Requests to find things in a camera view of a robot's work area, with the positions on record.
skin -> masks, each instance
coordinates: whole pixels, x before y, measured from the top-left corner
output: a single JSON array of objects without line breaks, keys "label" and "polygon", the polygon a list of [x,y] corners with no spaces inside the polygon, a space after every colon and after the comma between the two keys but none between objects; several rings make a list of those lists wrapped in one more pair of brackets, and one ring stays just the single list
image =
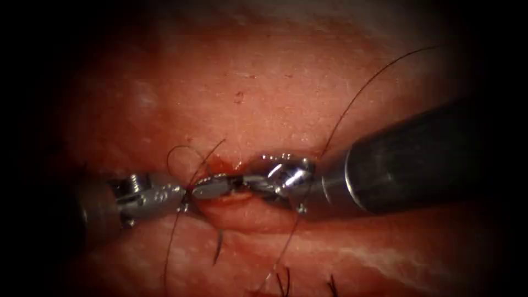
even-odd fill
[{"label": "skin", "polygon": [[[215,172],[239,172],[261,151],[317,155],[351,98],[390,61],[456,41],[430,8],[309,1],[272,5],[149,5],[108,29],[71,75],[51,126],[60,152],[43,165],[57,176],[171,172],[186,184],[215,150]],[[460,47],[425,51],[369,84],[330,147],[465,94],[471,65]],[[206,220],[175,214],[141,222],[115,242],[69,263],[75,294],[280,296],[265,280],[296,215],[257,196],[199,203]],[[300,222],[277,265],[290,296],[467,296],[494,269],[497,232],[477,203],[385,217]],[[216,265],[218,229],[223,246]],[[163,270],[170,249],[166,288]]]}]

red blood spot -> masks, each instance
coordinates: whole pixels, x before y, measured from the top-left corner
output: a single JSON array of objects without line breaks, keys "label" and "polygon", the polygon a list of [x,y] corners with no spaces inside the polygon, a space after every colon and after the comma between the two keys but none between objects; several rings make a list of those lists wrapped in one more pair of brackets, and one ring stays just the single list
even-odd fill
[{"label": "red blood spot", "polygon": [[209,164],[212,173],[236,173],[235,168],[230,162],[222,160],[220,157],[215,155],[209,157],[209,160],[207,160],[207,164]]}]

